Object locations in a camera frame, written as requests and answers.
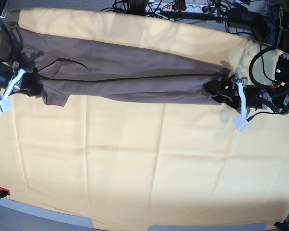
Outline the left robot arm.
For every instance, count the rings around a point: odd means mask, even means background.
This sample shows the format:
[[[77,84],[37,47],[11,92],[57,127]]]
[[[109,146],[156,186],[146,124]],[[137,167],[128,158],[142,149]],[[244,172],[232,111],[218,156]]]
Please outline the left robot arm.
[[[270,85],[259,83],[253,75],[253,66],[259,58],[273,50],[281,50],[274,79]],[[281,23],[276,29],[276,41],[271,47],[261,49],[249,65],[249,78],[252,84],[247,84],[247,78],[232,75],[224,80],[214,80],[205,84],[204,89],[212,95],[218,103],[225,103],[236,109],[240,114],[251,121],[247,111],[251,108],[264,113],[270,108],[272,115],[287,115],[289,113],[289,22]]]

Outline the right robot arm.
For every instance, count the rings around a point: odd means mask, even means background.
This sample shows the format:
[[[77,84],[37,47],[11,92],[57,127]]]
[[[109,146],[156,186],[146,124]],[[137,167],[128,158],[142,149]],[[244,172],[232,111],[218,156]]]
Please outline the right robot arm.
[[[0,14],[5,1],[0,0]],[[71,95],[133,103],[220,105],[237,109],[234,76],[222,66],[173,53],[35,33],[6,33],[10,53],[0,57],[0,114],[16,93],[64,106]]]

